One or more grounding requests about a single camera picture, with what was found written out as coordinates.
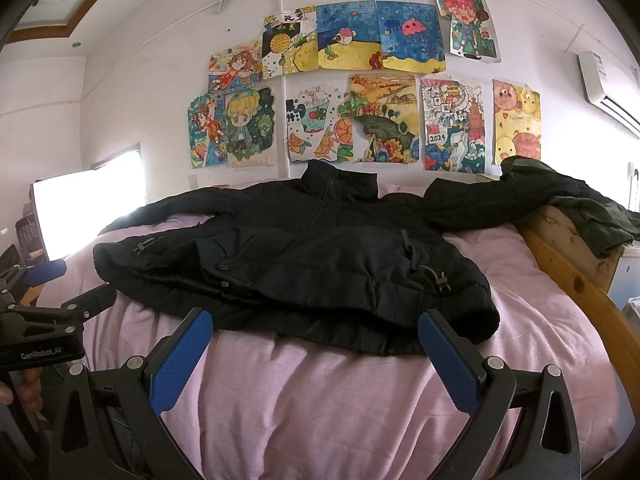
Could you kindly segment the person left hand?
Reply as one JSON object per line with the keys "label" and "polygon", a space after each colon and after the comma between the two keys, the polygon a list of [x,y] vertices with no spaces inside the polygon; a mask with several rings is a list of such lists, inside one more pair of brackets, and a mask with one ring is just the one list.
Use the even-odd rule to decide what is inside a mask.
{"label": "person left hand", "polygon": [[[41,375],[41,367],[24,370],[21,385],[16,389],[21,404],[23,404],[24,408],[34,413],[40,412],[43,408]],[[0,385],[0,403],[2,405],[10,405],[13,401],[14,393],[9,386],[2,382]]]}

